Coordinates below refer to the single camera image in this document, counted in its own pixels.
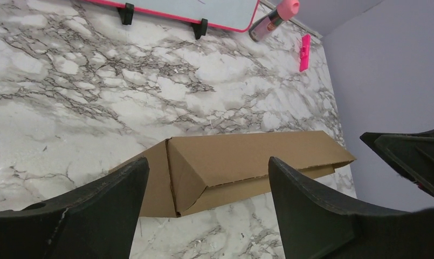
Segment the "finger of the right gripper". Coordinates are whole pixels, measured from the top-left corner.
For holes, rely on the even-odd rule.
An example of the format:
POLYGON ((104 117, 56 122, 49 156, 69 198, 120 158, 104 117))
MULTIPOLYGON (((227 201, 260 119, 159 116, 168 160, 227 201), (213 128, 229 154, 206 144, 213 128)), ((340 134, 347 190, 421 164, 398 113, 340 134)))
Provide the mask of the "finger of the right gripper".
POLYGON ((365 132, 360 139, 401 177, 434 198, 434 129, 410 134, 365 132))

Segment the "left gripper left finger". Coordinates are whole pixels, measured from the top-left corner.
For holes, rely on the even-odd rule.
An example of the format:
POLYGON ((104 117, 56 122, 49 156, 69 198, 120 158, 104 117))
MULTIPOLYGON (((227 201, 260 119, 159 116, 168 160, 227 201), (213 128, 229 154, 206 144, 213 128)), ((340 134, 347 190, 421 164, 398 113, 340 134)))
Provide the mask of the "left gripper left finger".
POLYGON ((128 258, 146 190, 142 157, 22 210, 0 212, 0 258, 128 258))

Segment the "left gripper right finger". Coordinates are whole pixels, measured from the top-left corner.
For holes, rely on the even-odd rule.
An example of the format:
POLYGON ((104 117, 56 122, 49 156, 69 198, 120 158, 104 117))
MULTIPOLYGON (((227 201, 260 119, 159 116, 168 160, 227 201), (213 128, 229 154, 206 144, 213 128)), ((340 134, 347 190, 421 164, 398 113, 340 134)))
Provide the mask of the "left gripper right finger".
POLYGON ((373 205, 275 157, 268 176, 286 258, 434 258, 434 207, 373 205))

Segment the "brown cardboard box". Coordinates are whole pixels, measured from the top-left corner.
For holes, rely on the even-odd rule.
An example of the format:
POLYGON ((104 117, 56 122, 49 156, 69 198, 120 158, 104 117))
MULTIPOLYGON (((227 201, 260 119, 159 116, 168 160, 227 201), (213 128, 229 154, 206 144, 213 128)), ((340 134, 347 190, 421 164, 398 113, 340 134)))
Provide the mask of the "brown cardboard box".
POLYGON ((138 157, 149 165, 140 215, 174 218, 269 192, 270 157, 311 179, 355 159, 324 131, 172 137, 138 157))

